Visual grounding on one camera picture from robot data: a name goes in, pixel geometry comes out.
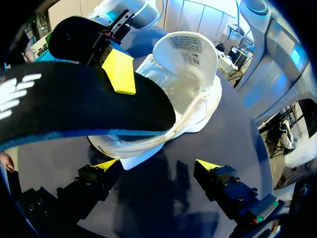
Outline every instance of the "dark blue table surface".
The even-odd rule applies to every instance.
[[[122,47],[136,58],[152,52],[166,32],[153,27],[131,31]],[[272,193],[265,146],[241,98],[221,76],[222,98],[206,127],[172,140],[152,158],[127,171],[105,202],[99,202],[82,227],[108,238],[229,237],[235,227],[216,202],[210,203],[193,177],[194,161],[229,164],[241,180]],[[73,181],[92,161],[85,137],[32,143],[19,147],[22,190],[43,186],[52,194]]]

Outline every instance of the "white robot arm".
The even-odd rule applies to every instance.
[[[155,0],[103,0],[88,18],[109,26],[126,9],[134,14],[131,26],[136,29],[154,26],[162,16],[156,8]]]

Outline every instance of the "bolt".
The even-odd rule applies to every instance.
[[[239,183],[240,182],[240,178],[239,177],[234,177],[234,182],[235,183]]]
[[[238,200],[239,202],[242,202],[242,201],[243,201],[243,196],[239,195],[239,196],[237,197],[237,200]]]
[[[251,188],[251,195],[256,197],[258,195],[257,191],[258,189],[256,187]]]
[[[227,187],[228,186],[228,181],[222,181],[222,185],[224,186],[224,187]]]

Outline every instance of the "laboratory room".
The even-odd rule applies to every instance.
[[[317,48],[304,27],[313,7],[24,0],[1,9],[4,238],[315,233]]]

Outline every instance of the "white logo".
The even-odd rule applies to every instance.
[[[11,108],[19,105],[21,98],[27,94],[26,89],[34,85],[34,80],[42,77],[42,74],[25,75],[22,82],[16,84],[16,78],[9,79],[0,85],[0,120],[12,114]]]

